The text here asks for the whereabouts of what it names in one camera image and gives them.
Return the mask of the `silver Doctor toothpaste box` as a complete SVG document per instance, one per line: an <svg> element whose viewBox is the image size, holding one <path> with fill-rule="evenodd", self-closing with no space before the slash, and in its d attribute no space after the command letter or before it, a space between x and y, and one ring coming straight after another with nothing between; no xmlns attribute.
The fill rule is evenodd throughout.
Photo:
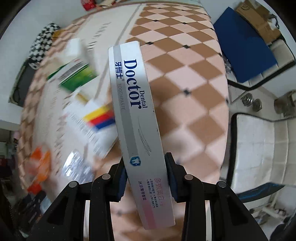
<svg viewBox="0 0 296 241"><path fill-rule="evenodd" d="M108 49L112 105L122 158L146 230L175 225L165 158L138 41Z"/></svg>

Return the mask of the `silver pill blister pack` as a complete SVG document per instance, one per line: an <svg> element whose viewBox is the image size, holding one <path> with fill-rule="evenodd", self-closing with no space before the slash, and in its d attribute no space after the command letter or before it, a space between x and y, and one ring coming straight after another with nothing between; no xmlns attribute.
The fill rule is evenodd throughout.
<svg viewBox="0 0 296 241"><path fill-rule="evenodd" d="M84 161L83 156L77 151L72 151L67 157L62 174L70 181L77 181L79 184L93 182L94 173L92 168Z"/></svg>

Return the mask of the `white box with colour stripes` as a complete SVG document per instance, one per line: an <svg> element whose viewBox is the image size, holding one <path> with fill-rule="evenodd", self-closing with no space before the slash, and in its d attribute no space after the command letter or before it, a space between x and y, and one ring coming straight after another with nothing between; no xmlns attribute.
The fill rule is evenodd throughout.
<svg viewBox="0 0 296 241"><path fill-rule="evenodd" d="M77 99L63 110L66 123L94 154L103 159L117 140L115 117L111 107L91 99L86 104Z"/></svg>

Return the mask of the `orange plastic snack bag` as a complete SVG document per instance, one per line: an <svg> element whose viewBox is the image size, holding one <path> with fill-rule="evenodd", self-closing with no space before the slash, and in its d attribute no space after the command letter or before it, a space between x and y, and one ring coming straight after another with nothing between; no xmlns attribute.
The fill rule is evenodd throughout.
<svg viewBox="0 0 296 241"><path fill-rule="evenodd" d="M25 172L29 180L27 191L34 195L42 188L41 184L49 178L51 173L51 152L46 145L37 146L25 163Z"/></svg>

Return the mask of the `green white medicine box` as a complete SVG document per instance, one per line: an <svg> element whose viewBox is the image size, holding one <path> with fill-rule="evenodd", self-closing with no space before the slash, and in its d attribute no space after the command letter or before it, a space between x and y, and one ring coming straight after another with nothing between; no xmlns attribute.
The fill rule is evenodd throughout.
<svg viewBox="0 0 296 241"><path fill-rule="evenodd" d="M62 60L66 63L50 74L47 80L57 81L61 88L69 92L74 92L98 76L91 55L80 38L67 43Z"/></svg>

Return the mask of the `white cushioned chair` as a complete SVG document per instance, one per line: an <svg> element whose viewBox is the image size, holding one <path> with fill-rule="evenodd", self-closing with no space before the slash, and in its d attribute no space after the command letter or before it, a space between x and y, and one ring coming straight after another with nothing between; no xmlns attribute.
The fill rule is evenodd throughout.
<svg viewBox="0 0 296 241"><path fill-rule="evenodd" d="M295 118L272 121L236 113L230 137L226 182L235 193L266 183L295 185Z"/></svg>

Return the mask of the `checkered pink brown tablecloth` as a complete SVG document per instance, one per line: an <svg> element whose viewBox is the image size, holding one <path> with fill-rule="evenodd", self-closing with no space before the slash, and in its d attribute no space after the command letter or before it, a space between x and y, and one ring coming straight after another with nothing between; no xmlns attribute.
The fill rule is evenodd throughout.
<svg viewBox="0 0 296 241"><path fill-rule="evenodd" d="M73 21L53 42L30 85L21 118L18 169L21 185L31 152L45 144L52 154L44 183L54 199L68 183L61 170L73 150L85 153L97 176L120 161L116 143L105 158L79 140L63 117L72 97L47 77L59 67L70 39L80 38L95 57L99 73L83 87L90 98L111 102L108 48L138 41L152 92L165 152L189 174L216 183L226 149L228 87L221 49L210 17L198 5L120 4Z"/></svg>

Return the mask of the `black white checkered cloth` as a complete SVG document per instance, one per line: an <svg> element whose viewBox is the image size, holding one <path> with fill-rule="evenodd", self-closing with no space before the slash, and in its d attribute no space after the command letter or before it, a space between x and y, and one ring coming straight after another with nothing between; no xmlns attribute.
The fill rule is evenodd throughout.
<svg viewBox="0 0 296 241"><path fill-rule="evenodd" d="M41 61L53 43L53 35L57 30L60 30L57 24L49 23L35 38L28 56L28 63L32 69L37 70L39 68Z"/></svg>

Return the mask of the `cardboard box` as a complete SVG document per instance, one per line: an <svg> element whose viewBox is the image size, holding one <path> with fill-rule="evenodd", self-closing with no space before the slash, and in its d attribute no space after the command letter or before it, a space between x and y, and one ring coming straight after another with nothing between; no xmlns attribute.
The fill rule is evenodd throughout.
<svg viewBox="0 0 296 241"><path fill-rule="evenodd" d="M280 37L281 32L277 16L259 2L245 0L236 7L235 11L255 28L267 44Z"/></svg>

